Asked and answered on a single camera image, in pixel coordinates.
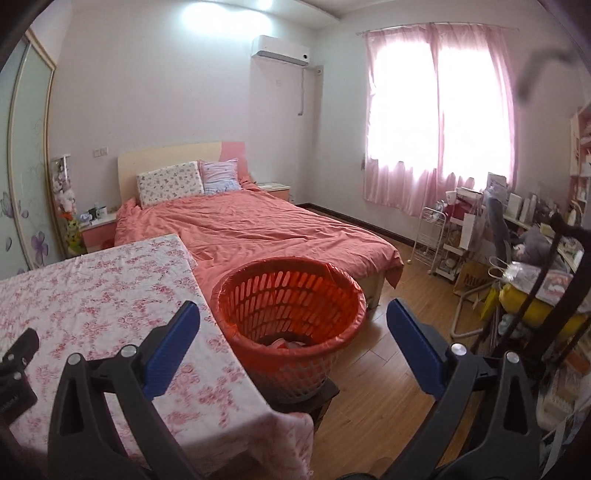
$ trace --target plastic bag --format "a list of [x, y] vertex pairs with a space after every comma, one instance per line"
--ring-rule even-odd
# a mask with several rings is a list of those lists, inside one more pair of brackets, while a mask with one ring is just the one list
[[[506, 283], [510, 283], [523, 293], [528, 294], [533, 288], [540, 272], [541, 268], [539, 267], [520, 262], [513, 262], [503, 273], [503, 280]], [[570, 273], [565, 273], [560, 270], [550, 270], [546, 275], [542, 286], [538, 290], [538, 293], [535, 295], [535, 298], [549, 305], [556, 306], [572, 279], [573, 276]], [[579, 305], [577, 312], [591, 312], [589, 296], [587, 296], [581, 305]]]

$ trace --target laundry basket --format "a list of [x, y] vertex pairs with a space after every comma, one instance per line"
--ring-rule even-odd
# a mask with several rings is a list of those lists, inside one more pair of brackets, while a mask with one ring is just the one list
[[[214, 288], [210, 306], [262, 395], [283, 404], [318, 392], [365, 319], [355, 280], [331, 264], [296, 257], [232, 271]], [[302, 347], [270, 346], [279, 339]]]

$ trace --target black clamp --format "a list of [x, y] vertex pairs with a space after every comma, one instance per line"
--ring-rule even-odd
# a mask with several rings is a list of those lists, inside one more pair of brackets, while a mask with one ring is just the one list
[[0, 419], [10, 425], [35, 403], [37, 396], [29, 385], [25, 369], [39, 350], [39, 337], [27, 329], [0, 362]]

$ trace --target baseboard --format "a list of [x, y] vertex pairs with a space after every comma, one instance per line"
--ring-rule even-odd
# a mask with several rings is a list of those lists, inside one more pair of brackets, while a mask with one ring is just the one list
[[334, 210], [330, 210], [328, 208], [321, 207], [319, 205], [315, 205], [314, 203], [300, 203], [298, 207], [301, 208], [312, 208], [314, 210], [318, 210], [319, 212], [326, 213], [327, 215], [336, 217], [340, 220], [344, 220], [345, 222], [352, 223], [353, 225], [357, 225], [358, 227], [365, 228], [370, 232], [377, 233], [378, 235], [383, 235], [390, 237], [392, 240], [396, 240], [402, 244], [408, 245], [412, 247], [414, 245], [414, 241], [410, 238], [406, 238], [405, 236], [398, 235], [397, 233], [391, 232], [390, 230], [386, 230], [385, 228], [381, 228], [376, 225], [372, 225], [371, 223], [364, 222], [363, 220], [357, 220], [356, 218], [350, 217], [349, 215], [345, 215], [344, 213], [335, 212]]

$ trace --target stool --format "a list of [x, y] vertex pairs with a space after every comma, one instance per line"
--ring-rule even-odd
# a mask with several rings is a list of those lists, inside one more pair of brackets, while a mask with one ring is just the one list
[[327, 378], [319, 392], [308, 400], [290, 405], [269, 402], [269, 405], [273, 410], [280, 413], [308, 413], [314, 421], [314, 432], [316, 432], [320, 427], [320, 423], [322, 422], [326, 411], [329, 409], [330, 402], [332, 402], [333, 398], [335, 398], [339, 392], [339, 387], [337, 387], [330, 378]]

